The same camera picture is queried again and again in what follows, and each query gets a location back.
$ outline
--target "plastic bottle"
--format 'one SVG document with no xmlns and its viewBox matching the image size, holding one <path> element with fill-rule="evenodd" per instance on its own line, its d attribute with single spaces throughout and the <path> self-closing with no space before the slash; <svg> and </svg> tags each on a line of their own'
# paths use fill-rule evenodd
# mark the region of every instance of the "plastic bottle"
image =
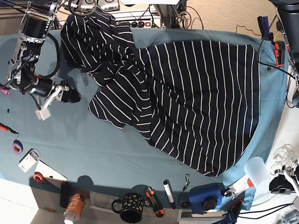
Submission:
<svg viewBox="0 0 299 224">
<path fill-rule="evenodd" d="M 78 221 L 83 211 L 84 205 L 87 201 L 87 194 L 82 190 L 75 191 L 71 197 L 65 212 L 64 212 L 64 224 L 74 224 Z"/>
</svg>

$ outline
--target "roll of tape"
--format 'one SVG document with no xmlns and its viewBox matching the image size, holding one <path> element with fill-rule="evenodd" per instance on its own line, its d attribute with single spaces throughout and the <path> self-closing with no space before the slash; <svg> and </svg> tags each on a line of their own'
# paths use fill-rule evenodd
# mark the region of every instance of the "roll of tape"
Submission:
<svg viewBox="0 0 299 224">
<path fill-rule="evenodd" d="M 43 175 L 40 172 L 35 172 L 34 175 L 33 175 L 33 179 L 37 183 L 44 183 L 45 182 L 45 179 L 44 179 Z"/>
<path fill-rule="evenodd" d="M 20 141 L 18 141 L 18 140 L 14 140 L 13 150 L 14 150 L 15 153 L 21 154 L 23 152 L 23 145 L 22 145 L 22 143 Z"/>
</svg>

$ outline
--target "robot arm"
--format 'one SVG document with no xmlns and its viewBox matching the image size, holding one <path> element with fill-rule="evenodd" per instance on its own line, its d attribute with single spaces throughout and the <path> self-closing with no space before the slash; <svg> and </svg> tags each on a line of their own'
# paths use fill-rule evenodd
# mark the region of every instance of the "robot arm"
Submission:
<svg viewBox="0 0 299 224">
<path fill-rule="evenodd" d="M 37 117 L 45 120 L 50 116 L 48 106 L 54 100 L 75 103 L 80 101 L 80 96 L 63 81 L 60 85 L 55 85 L 53 81 L 60 65 L 60 53 L 57 40 L 48 32 L 62 0 L 34 0 L 33 2 L 39 6 L 32 4 L 31 1 L 28 2 L 19 29 L 22 36 L 19 37 L 14 56 L 9 61 L 7 80 L 12 89 L 19 89 L 22 94 L 30 93 L 46 98 L 45 105 L 36 110 Z M 57 66 L 51 74 L 42 77 L 36 74 L 35 70 L 41 47 L 47 36 L 55 43 Z"/>
</svg>

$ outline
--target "white marker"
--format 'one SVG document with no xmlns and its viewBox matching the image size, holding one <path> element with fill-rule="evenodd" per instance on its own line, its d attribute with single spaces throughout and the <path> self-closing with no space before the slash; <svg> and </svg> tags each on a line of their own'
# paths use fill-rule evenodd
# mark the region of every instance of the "white marker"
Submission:
<svg viewBox="0 0 299 224">
<path fill-rule="evenodd" d="M 168 184 L 168 182 L 166 180 L 163 182 L 163 186 L 164 186 L 165 192 L 167 194 L 168 200 L 169 200 L 172 208 L 176 209 L 176 205 L 174 203 L 173 196 L 172 196 L 169 184 Z"/>
</svg>

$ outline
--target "blue device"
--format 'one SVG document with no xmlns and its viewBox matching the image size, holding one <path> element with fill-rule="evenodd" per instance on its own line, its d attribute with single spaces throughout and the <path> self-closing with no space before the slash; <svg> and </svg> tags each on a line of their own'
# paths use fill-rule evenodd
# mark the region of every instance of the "blue device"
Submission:
<svg viewBox="0 0 299 224">
<path fill-rule="evenodd" d="M 218 184 L 189 192 L 193 214 L 202 213 L 221 205 L 222 194 Z"/>
</svg>

